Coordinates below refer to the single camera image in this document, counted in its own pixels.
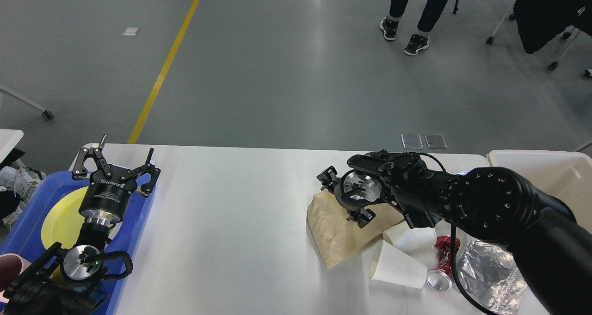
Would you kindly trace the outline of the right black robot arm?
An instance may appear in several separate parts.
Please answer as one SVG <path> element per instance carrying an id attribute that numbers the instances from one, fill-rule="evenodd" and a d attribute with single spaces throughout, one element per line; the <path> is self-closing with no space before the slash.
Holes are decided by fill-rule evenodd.
<path id="1" fill-rule="evenodd" d="M 376 214 L 371 205 L 388 203 L 410 228 L 450 223 L 456 229 L 510 252 L 528 287 L 551 315 L 591 312 L 591 234 L 560 199 L 501 166 L 451 174 L 431 170 L 424 153 L 386 150 L 356 154 L 350 170 L 333 166 L 317 179 L 359 228 Z"/>

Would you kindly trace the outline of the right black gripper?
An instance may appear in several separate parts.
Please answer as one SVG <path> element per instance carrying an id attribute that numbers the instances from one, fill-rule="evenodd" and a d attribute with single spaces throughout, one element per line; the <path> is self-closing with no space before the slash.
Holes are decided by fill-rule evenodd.
<path id="1" fill-rule="evenodd" d="M 364 207 L 384 203 L 383 183 L 376 176 L 351 170 L 340 177 L 334 166 L 328 166 L 317 175 L 317 180 L 321 190 L 333 193 L 337 202 L 347 210 L 347 220 L 355 222 L 360 229 L 376 218 L 372 210 Z"/>

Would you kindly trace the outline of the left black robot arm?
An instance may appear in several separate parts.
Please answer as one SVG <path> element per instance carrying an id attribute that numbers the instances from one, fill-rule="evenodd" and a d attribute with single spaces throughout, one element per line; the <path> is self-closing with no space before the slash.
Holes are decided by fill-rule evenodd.
<path id="1" fill-rule="evenodd" d="M 72 180 L 87 182 L 75 241 L 71 246 L 55 241 L 11 281 L 3 292 L 4 315 L 91 315 L 110 296 L 101 284 L 131 275 L 131 254 L 110 247 L 111 233 L 123 224 L 135 193 L 152 195 L 161 169 L 152 161 L 153 148 L 134 169 L 109 163 L 106 138 L 97 147 L 80 148 L 74 160 Z"/>

